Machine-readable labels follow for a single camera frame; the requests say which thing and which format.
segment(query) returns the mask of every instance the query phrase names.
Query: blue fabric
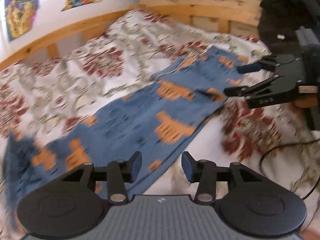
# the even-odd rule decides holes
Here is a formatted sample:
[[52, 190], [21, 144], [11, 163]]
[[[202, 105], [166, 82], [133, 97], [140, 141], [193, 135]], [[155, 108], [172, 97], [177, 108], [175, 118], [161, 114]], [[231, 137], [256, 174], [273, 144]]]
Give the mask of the blue fabric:
[[[69, 143], [74, 139], [80, 140], [81, 146], [95, 166], [105, 166], [115, 160], [128, 160], [135, 151], [140, 151], [142, 168], [136, 182], [127, 184], [126, 188], [129, 197], [142, 194], [174, 163], [205, 125], [204, 120], [223, 105], [223, 102], [212, 101], [212, 95], [207, 94], [207, 90], [215, 88], [223, 91], [230, 86], [226, 79], [242, 78], [235, 67], [229, 68], [218, 62], [221, 56], [235, 65], [240, 65], [236, 55], [211, 47], [205, 60], [197, 60], [186, 68], [160, 77], [192, 91], [192, 100], [184, 97], [175, 100], [162, 98], [158, 92], [162, 84], [155, 82], [125, 100], [120, 98], [101, 108], [94, 115], [94, 125], [79, 123], [66, 136], [48, 143], [46, 147], [56, 155], [56, 164], [47, 171], [42, 163], [33, 165], [32, 159], [39, 154], [33, 139], [23, 138], [16, 141], [15, 137], [10, 135], [3, 164], [6, 200], [10, 212], [15, 210], [26, 194], [66, 172], [66, 158], [72, 154]], [[154, 77], [170, 72], [182, 61], [183, 58], [177, 59]], [[164, 112], [174, 121], [193, 127], [193, 134], [183, 135], [175, 143], [166, 143], [155, 132], [161, 126], [157, 116], [160, 112]], [[155, 160], [160, 160], [162, 165], [152, 172], [148, 166]], [[102, 186], [99, 195], [105, 198], [106, 183]]]

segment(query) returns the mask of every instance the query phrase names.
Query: bed sheet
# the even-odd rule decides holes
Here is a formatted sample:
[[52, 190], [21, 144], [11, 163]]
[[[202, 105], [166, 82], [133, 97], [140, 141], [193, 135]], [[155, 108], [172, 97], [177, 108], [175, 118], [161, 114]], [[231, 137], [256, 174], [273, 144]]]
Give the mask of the bed sheet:
[[[268, 53], [266, 47], [252, 37], [207, 33], [166, 16], [134, 10], [118, 19], [101, 37], [90, 40], [70, 55], [31, 66], [23, 62], [10, 66], [0, 73], [1, 156], [9, 130], [17, 135], [35, 137], [41, 147], [68, 133], [77, 123], [88, 121], [87, 117], [102, 106], [149, 84], [153, 73], [165, 69], [177, 57], [197, 55], [204, 51], [204, 45], [212, 44], [245, 56], [248, 62]], [[263, 73], [255, 73], [245, 76], [243, 82], [253, 84], [263, 78]], [[272, 116], [273, 122], [278, 122], [277, 127], [284, 129], [282, 134], [288, 138], [283, 136], [282, 140], [301, 139], [295, 130], [298, 124], [290, 126], [286, 123], [285, 119], [292, 117], [276, 120], [284, 107], [268, 107], [265, 112]], [[245, 141], [234, 151], [223, 147], [223, 142], [228, 141], [224, 129], [230, 112], [213, 117], [186, 150], [195, 159], [209, 159], [220, 166], [229, 166], [230, 162], [241, 159], [245, 165], [259, 171], [260, 155], [257, 151], [243, 151]], [[300, 152], [284, 151], [268, 158], [265, 166], [272, 180], [290, 189], [309, 161], [306, 157], [302, 162]], [[186, 181], [178, 159], [145, 194], [194, 195], [196, 187]], [[308, 184], [302, 187], [301, 193], [309, 187]], [[226, 193], [225, 185], [219, 184], [217, 192], [218, 197], [222, 197]], [[317, 197], [315, 192], [307, 200], [310, 202], [307, 222], [316, 209]], [[3, 194], [0, 202], [2, 237], [19, 239], [23, 232], [19, 223], [16, 229], [9, 226]]]

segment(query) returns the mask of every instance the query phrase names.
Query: wooden bed rail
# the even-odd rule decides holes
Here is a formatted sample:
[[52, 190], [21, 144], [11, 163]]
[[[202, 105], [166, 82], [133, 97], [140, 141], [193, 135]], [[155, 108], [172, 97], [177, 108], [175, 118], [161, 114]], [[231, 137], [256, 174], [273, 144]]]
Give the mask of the wooden bed rail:
[[111, 12], [85, 19], [49, 33], [19, 49], [0, 62], [0, 70], [47, 48], [49, 57], [58, 57], [56, 42], [76, 33], [84, 41], [102, 35], [107, 23], [116, 21], [133, 8], [170, 15], [173, 19], [194, 27], [221, 33], [258, 36], [259, 0], [140, 0], [127, 10]]

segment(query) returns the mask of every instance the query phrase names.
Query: bed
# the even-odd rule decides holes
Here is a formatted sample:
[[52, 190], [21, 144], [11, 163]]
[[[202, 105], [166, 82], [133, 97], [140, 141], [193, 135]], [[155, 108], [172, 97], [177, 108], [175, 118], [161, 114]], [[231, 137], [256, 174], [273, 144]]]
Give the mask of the bed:
[[[17, 137], [33, 136], [39, 147], [44, 146], [80, 122], [91, 122], [90, 116], [111, 101], [149, 84], [150, 76], [168, 67], [181, 51], [199, 52], [214, 45], [239, 55], [243, 62], [268, 55], [257, 32], [259, 4], [259, 0], [140, 0], [127, 10], [65, 26], [23, 47], [0, 63], [2, 158], [9, 131]], [[55, 44], [79, 32], [86, 44], [59, 55]], [[30, 66], [24, 63], [43, 48], [48, 60]], [[252, 73], [241, 82], [252, 85], [268, 75]], [[240, 161], [261, 172], [259, 159], [269, 148], [314, 136], [299, 110], [290, 104], [250, 110], [243, 99], [229, 99], [186, 150], [196, 160], [208, 159], [219, 166]], [[304, 196], [320, 174], [319, 158], [317, 145], [287, 148], [268, 157], [263, 169], [271, 180]], [[156, 168], [155, 162], [150, 169]], [[196, 188], [187, 182], [178, 158], [144, 194], [194, 196]], [[6, 190], [4, 181], [1, 189]], [[218, 198], [227, 192], [226, 184], [218, 184]], [[320, 228], [319, 214], [318, 219], [314, 216], [318, 198], [315, 191], [306, 200], [304, 228]], [[19, 222], [14, 229], [8, 219], [4, 194], [1, 205], [2, 237], [21, 238], [24, 233]]]

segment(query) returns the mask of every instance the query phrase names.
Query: white logo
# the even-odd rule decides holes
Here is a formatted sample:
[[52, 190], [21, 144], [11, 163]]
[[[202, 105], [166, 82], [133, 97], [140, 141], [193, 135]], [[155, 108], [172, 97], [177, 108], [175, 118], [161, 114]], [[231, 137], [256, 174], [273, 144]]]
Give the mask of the white logo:
[[159, 198], [159, 199], [158, 199], [158, 202], [159, 202], [159, 203], [165, 202], [165, 198]]

